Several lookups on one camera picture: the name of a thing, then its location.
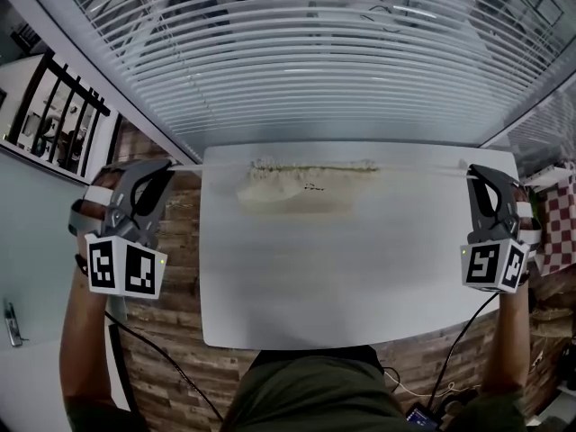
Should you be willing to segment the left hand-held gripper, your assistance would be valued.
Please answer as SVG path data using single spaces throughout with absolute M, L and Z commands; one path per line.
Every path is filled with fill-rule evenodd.
M 103 220 L 70 210 L 68 229 L 85 241 L 81 267 L 90 291 L 118 298 L 159 298 L 167 255 L 158 251 L 156 229 L 174 177 L 172 165 L 169 159 L 122 164 L 123 174 Z

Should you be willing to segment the person's left hand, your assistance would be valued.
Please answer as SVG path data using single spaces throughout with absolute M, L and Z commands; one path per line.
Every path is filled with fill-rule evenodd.
M 71 210 L 81 215 L 103 220 L 105 211 L 113 198 L 113 191 L 122 178 L 123 171 L 118 166 L 101 169 L 88 186 L 82 198 L 72 204 Z

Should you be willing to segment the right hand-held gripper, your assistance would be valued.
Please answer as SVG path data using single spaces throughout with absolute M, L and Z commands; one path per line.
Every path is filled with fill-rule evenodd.
M 542 229 L 519 228 L 514 187 L 518 181 L 497 169 L 471 164 L 467 175 L 472 231 L 461 246 L 463 285 L 515 293 L 527 265 L 536 259 Z

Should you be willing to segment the person's right hand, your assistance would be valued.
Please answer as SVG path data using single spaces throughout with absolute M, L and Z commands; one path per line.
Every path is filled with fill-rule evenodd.
M 517 203 L 519 228 L 521 230 L 540 230 L 542 228 L 541 223 L 534 217 L 534 210 L 526 190 L 521 186 L 514 187 L 513 190 Z

